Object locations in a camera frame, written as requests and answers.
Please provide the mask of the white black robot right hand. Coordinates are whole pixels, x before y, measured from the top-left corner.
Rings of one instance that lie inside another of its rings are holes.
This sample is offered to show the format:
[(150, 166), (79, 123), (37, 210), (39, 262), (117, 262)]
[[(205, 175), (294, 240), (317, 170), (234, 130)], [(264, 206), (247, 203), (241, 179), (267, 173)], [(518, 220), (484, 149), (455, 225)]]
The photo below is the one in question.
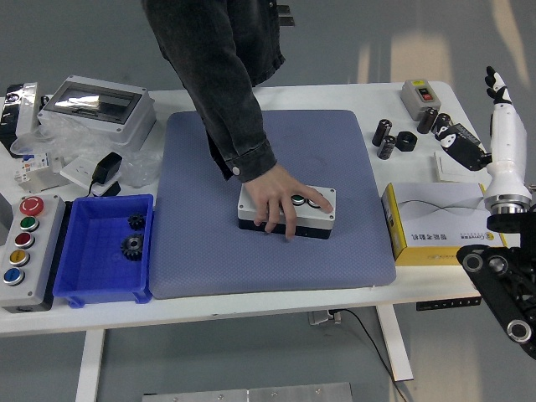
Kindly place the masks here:
[(486, 72), (487, 94), (493, 100), (491, 151), (483, 151), (472, 134), (462, 124), (452, 123), (445, 113), (435, 119), (433, 132), (442, 149), (464, 168), (485, 168), (491, 175), (484, 193), (490, 212), (506, 207), (525, 210), (532, 200), (525, 186), (527, 132), (501, 75), (491, 66)]

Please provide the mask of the person's right hand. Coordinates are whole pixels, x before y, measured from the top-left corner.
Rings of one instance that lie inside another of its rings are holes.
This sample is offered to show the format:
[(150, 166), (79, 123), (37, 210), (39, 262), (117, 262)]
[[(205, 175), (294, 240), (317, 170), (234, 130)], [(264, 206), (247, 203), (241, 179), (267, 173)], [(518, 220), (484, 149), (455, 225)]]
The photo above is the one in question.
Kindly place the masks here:
[(288, 240), (296, 233), (297, 215), (291, 201), (293, 195), (312, 200), (325, 213), (333, 211), (330, 202), (315, 188), (296, 180), (278, 163), (258, 178), (244, 183), (244, 187), (255, 206), (254, 224), (260, 226), (265, 223), (265, 232), (271, 233), (279, 224), (282, 211)]

